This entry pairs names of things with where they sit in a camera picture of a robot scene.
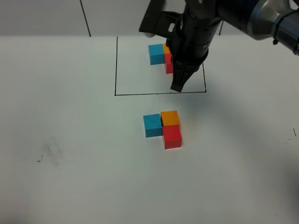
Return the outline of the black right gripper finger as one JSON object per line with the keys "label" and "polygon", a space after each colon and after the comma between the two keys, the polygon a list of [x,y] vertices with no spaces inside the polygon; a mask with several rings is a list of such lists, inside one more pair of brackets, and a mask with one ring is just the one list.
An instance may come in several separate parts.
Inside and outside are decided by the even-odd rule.
{"label": "black right gripper finger", "polygon": [[188,79],[200,68],[201,63],[185,63],[175,59],[173,61],[173,78],[171,90],[181,92]]}

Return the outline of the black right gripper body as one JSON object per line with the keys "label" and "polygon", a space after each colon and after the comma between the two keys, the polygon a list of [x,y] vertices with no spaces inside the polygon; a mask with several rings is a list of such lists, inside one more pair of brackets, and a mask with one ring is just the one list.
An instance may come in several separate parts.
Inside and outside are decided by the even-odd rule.
{"label": "black right gripper body", "polygon": [[202,64],[220,22],[216,0],[187,0],[170,40],[172,62]]}

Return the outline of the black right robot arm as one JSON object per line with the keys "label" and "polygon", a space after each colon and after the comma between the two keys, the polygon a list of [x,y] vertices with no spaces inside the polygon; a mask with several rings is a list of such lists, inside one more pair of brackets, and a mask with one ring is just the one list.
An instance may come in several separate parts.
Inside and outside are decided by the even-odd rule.
{"label": "black right robot arm", "polygon": [[299,11],[286,0],[188,0],[167,41],[173,66],[171,89],[181,92],[207,58],[214,31],[225,21],[255,40],[273,38],[299,54]]}

